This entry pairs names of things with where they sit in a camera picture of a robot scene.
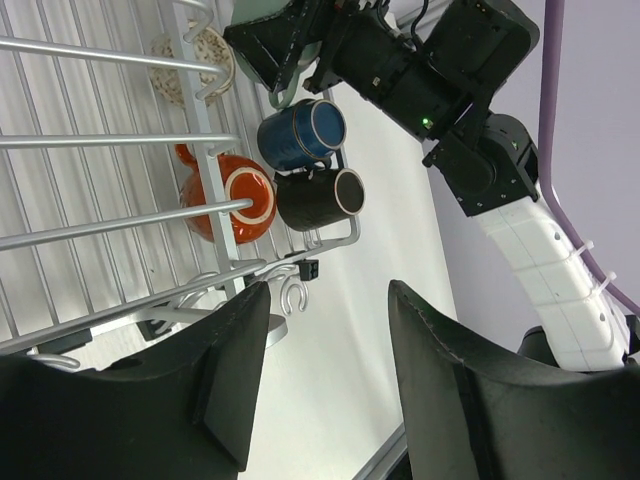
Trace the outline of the teal mug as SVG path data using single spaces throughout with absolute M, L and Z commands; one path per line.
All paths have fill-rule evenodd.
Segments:
M 276 110 L 288 107 L 299 77 L 317 58 L 321 38 L 315 23 L 321 1 L 237 1 L 224 38 L 241 69 L 269 93 Z

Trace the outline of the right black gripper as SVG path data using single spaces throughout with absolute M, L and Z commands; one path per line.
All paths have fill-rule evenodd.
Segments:
M 295 88 L 306 62 L 317 64 L 303 82 L 319 93 L 339 83 L 360 89 L 358 1 L 288 1 L 274 12 L 234 9 L 224 39 L 270 93 Z

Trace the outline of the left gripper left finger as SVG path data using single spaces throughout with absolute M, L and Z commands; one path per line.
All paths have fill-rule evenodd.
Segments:
M 234 479 L 245 471 L 271 295 L 256 283 L 108 368 L 1 360 L 5 479 Z

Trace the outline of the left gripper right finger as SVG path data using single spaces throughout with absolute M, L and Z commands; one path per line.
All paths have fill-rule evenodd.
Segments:
M 388 316 L 416 479 L 635 479 L 639 369 L 565 371 L 450 319 L 406 283 Z

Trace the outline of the dark blue mug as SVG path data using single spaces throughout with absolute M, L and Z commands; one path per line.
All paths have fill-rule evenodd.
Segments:
M 346 135 L 346 121 L 333 102 L 303 99 L 261 122 L 257 146 L 276 171 L 329 169 Z

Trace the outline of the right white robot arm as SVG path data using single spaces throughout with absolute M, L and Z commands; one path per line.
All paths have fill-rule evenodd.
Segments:
M 613 370 L 639 349 L 639 309 L 596 267 L 559 210 L 548 163 L 491 101 L 537 45 L 510 1 L 454 1 L 427 38 L 401 33 L 378 1 L 239 1 L 224 32 L 246 73 L 286 105 L 297 87 L 345 83 L 433 149 L 466 215 L 497 244 L 540 316 L 556 364 Z

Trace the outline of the brown mug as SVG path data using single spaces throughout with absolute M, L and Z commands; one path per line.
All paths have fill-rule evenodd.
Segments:
M 364 184 L 351 169 L 324 169 L 274 175 L 280 217 L 305 232 L 357 216 L 365 204 Z

